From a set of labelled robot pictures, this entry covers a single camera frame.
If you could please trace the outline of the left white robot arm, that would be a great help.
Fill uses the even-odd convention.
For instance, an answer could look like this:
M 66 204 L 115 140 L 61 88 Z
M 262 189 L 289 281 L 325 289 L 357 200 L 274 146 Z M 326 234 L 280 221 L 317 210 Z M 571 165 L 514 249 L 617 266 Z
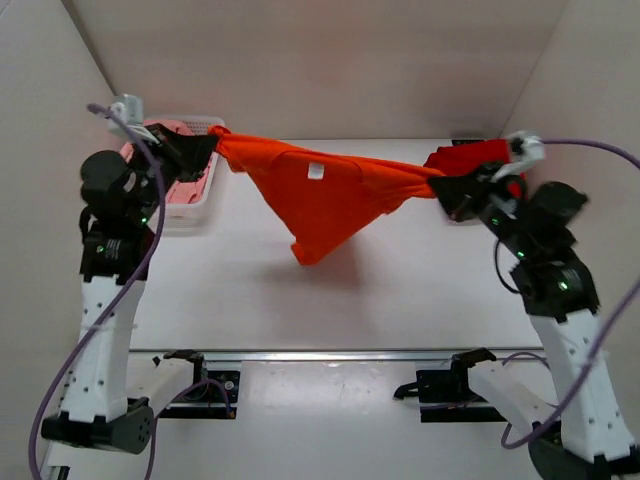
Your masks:
M 142 453 L 155 420 L 175 399 L 208 389 L 202 353 L 174 350 L 155 360 L 133 387 L 126 383 L 134 319 L 144 292 L 166 207 L 158 188 L 195 182 L 218 140 L 182 135 L 156 123 L 131 157 L 103 150 L 82 164 L 80 194 L 83 295 L 79 352 L 65 368 L 68 386 L 58 413 L 43 419 L 41 436 L 76 448 Z

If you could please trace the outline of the orange t shirt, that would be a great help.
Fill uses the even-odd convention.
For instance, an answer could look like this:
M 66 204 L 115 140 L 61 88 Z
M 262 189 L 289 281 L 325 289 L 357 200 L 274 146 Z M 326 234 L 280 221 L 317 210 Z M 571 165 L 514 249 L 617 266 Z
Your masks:
M 311 266 L 410 198 L 432 199 L 433 168 L 309 150 L 211 126 L 216 151 L 245 173 L 295 237 L 291 250 Z

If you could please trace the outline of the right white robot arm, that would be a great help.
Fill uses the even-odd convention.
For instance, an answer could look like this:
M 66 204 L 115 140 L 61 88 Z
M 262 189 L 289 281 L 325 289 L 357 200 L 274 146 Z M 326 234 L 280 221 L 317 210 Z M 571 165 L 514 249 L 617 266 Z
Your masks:
M 520 434 L 506 449 L 527 448 L 543 479 L 622 479 L 639 472 L 639 444 L 627 427 L 602 344 L 602 322 L 588 267 L 568 225 L 588 198 L 561 182 L 526 192 L 508 166 L 485 164 L 464 176 L 428 182 L 454 222 L 479 220 L 517 263 L 510 275 L 537 333 L 557 396 L 549 404 L 499 360 L 477 349 L 456 357 L 448 376 L 460 400 L 476 395 Z

